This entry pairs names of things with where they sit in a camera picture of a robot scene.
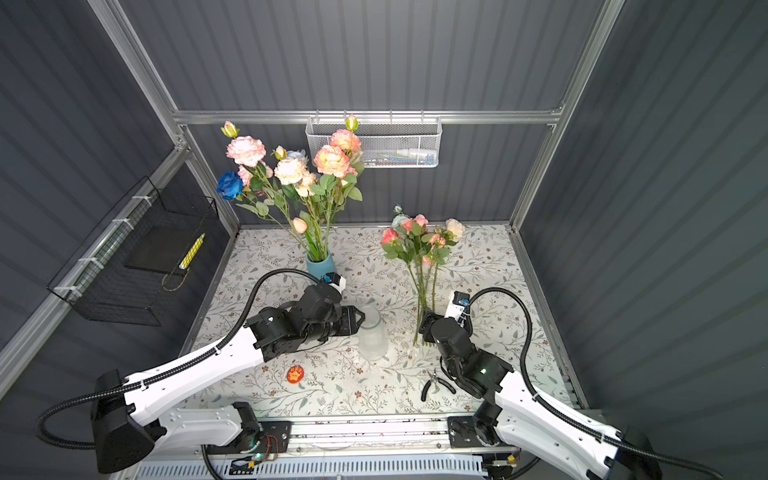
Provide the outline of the clear ribbed glass vase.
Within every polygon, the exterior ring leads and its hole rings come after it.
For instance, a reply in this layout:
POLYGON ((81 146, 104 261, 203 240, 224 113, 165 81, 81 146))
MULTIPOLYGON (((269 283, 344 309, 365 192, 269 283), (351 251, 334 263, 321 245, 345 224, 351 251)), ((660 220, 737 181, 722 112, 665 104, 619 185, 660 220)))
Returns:
POLYGON ((366 305, 360 309, 365 318, 357 337, 360 355, 368 361, 382 359, 388 349, 388 337, 383 317, 375 306, 366 305))

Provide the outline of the blue artificial rose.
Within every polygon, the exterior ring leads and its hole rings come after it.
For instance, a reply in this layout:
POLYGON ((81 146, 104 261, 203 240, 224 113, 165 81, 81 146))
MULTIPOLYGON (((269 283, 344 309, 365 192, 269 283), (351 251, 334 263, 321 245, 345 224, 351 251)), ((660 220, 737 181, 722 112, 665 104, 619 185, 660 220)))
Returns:
POLYGON ((271 207, 276 205, 274 189, 267 180, 248 168, 223 174, 218 179, 216 192, 222 200, 233 202, 236 207, 259 219, 279 224, 271 213, 271 207))

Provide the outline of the large pink peony flower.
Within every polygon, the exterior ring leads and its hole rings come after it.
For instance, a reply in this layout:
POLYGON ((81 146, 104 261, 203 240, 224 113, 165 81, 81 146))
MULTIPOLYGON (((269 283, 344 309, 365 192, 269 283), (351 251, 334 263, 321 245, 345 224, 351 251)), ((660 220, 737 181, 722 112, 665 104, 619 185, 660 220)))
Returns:
POLYGON ((271 207, 271 213, 279 220, 278 225, 292 230, 284 216, 285 198, 280 191, 279 181, 274 176, 275 167, 272 168, 266 163, 267 149, 263 142, 251 136, 242 136, 240 129, 230 121, 224 123, 221 131, 230 139, 226 156, 236 164, 237 170, 235 172, 240 168, 248 168, 252 173, 258 174, 269 182, 274 189, 276 203, 275 206, 271 207))

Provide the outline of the peach peony flower stem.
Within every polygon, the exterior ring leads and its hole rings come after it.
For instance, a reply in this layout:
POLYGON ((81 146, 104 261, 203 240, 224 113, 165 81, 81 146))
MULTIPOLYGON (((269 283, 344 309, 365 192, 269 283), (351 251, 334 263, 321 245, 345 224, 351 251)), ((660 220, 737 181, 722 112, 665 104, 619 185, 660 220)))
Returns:
POLYGON ((311 208, 315 221, 317 261, 330 256, 331 227, 346 203, 349 200, 363 201, 357 186, 364 170, 362 144, 356 135, 358 128, 358 118, 354 114, 347 116, 344 127, 330 136, 312 161, 319 178, 310 186, 313 196, 307 206, 311 208))

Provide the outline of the pink tulip flower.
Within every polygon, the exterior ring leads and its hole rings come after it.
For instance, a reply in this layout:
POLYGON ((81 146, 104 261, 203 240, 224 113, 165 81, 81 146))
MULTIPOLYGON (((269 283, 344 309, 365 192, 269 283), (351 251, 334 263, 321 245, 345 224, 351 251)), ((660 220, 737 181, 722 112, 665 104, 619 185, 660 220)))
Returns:
POLYGON ((291 220, 291 226, 295 233, 295 238, 305 250, 309 260, 315 261, 317 258, 318 250, 309 224, 300 217, 294 217, 291 220))

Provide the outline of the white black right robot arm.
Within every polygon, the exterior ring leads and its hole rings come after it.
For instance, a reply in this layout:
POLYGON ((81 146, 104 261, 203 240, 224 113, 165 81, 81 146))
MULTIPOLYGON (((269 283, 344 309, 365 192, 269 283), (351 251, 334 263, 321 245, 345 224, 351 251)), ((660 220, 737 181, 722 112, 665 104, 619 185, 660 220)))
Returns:
POLYGON ((482 401, 473 415, 478 438, 491 446, 516 446, 573 479, 660 479, 656 460, 612 445, 622 432, 551 396, 533 393, 522 372, 475 347, 453 318, 432 312, 420 327, 434 343, 441 368, 457 387, 482 401))

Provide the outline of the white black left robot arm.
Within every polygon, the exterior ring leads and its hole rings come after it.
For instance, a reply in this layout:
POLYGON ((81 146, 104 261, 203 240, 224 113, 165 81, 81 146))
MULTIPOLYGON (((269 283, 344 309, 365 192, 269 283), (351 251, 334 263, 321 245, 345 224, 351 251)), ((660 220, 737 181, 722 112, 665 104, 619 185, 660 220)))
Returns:
POLYGON ((356 334, 366 319, 343 305, 342 288, 308 286, 297 301, 264 307, 244 320, 230 340, 224 338, 183 357, 131 374, 123 385, 134 388, 95 402, 91 426, 97 470, 115 473, 139 463, 173 434, 162 414, 187 397, 242 370, 260 366, 306 342, 356 334))

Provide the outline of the teal ceramic vase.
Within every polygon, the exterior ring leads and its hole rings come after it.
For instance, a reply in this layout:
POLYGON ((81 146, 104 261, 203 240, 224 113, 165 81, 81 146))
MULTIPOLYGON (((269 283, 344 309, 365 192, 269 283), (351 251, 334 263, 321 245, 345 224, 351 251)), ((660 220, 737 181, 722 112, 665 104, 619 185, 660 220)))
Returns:
POLYGON ((331 254, 327 254, 322 260, 314 260, 310 254, 306 255, 307 271, 310 275, 322 280, 325 276, 336 273, 336 265, 331 254))

